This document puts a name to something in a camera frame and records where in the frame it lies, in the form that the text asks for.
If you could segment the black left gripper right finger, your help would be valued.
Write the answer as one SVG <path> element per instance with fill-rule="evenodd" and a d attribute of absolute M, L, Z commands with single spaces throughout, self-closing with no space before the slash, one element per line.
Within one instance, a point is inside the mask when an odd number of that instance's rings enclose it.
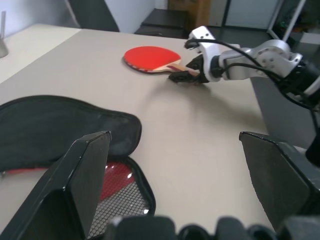
<path fill-rule="evenodd" d="M 239 134 L 252 185 L 272 227 L 291 216 L 320 215 L 320 168 L 269 135 Z"/>

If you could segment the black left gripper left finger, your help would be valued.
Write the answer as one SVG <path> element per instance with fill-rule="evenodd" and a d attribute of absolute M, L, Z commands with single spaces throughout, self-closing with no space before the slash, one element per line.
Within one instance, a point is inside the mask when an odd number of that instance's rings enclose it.
<path fill-rule="evenodd" d="M 86 240 L 100 199 L 111 133 L 77 139 L 40 178 L 0 240 Z"/>

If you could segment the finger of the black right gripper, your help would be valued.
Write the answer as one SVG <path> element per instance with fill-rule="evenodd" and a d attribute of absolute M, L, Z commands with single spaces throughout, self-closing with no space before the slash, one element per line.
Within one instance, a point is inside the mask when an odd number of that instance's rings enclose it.
<path fill-rule="evenodd" d="M 173 72 L 168 76 L 168 79 L 176 84 L 198 84 L 197 74 L 192 75 L 189 71 Z"/>
<path fill-rule="evenodd" d="M 197 56 L 195 58 L 193 58 L 187 65 L 187 68 L 190 69 L 200 69 L 200 57 Z"/>

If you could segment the red table tennis paddle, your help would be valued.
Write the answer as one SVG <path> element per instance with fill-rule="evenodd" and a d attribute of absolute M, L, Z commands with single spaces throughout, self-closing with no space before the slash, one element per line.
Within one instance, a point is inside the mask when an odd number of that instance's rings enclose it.
<path fill-rule="evenodd" d="M 181 56 L 167 48 L 158 46 L 138 46 L 128 50 L 123 56 L 131 68 L 149 74 L 164 72 L 189 72 L 197 76 L 198 71 L 181 65 Z"/>

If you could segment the black and red paddle case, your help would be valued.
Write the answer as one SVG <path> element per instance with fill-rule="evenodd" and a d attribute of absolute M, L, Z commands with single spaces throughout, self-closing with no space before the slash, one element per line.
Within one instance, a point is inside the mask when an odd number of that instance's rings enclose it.
<path fill-rule="evenodd" d="M 76 140 L 105 131 L 110 132 L 111 140 L 86 239 L 103 240 L 111 219 L 155 214 L 153 191 L 130 157 L 142 134 L 136 116 L 52 95 L 22 97 L 0 105 L 0 175 L 36 169 L 46 172 Z"/>

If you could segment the low black cabinet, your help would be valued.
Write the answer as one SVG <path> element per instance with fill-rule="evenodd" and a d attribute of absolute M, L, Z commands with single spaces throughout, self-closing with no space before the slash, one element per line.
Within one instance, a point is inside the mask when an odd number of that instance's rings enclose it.
<path fill-rule="evenodd" d="M 136 35 L 185 39 L 187 19 L 186 11 L 155 8 L 134 33 Z"/>

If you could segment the brown wooden cabinet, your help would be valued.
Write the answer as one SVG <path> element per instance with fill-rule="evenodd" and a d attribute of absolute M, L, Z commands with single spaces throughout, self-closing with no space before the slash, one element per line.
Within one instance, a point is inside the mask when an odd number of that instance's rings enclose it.
<path fill-rule="evenodd" d="M 168 0 L 168 9 L 187 13 L 186 29 L 191 31 L 207 26 L 210 18 L 211 0 Z"/>

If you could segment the white framed glass partition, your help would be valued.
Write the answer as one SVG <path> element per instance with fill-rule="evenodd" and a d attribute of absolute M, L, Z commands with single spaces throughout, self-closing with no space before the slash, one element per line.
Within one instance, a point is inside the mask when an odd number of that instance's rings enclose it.
<path fill-rule="evenodd" d="M 268 29 L 276 20 L 292 15 L 301 0 L 229 0 L 225 25 Z"/>

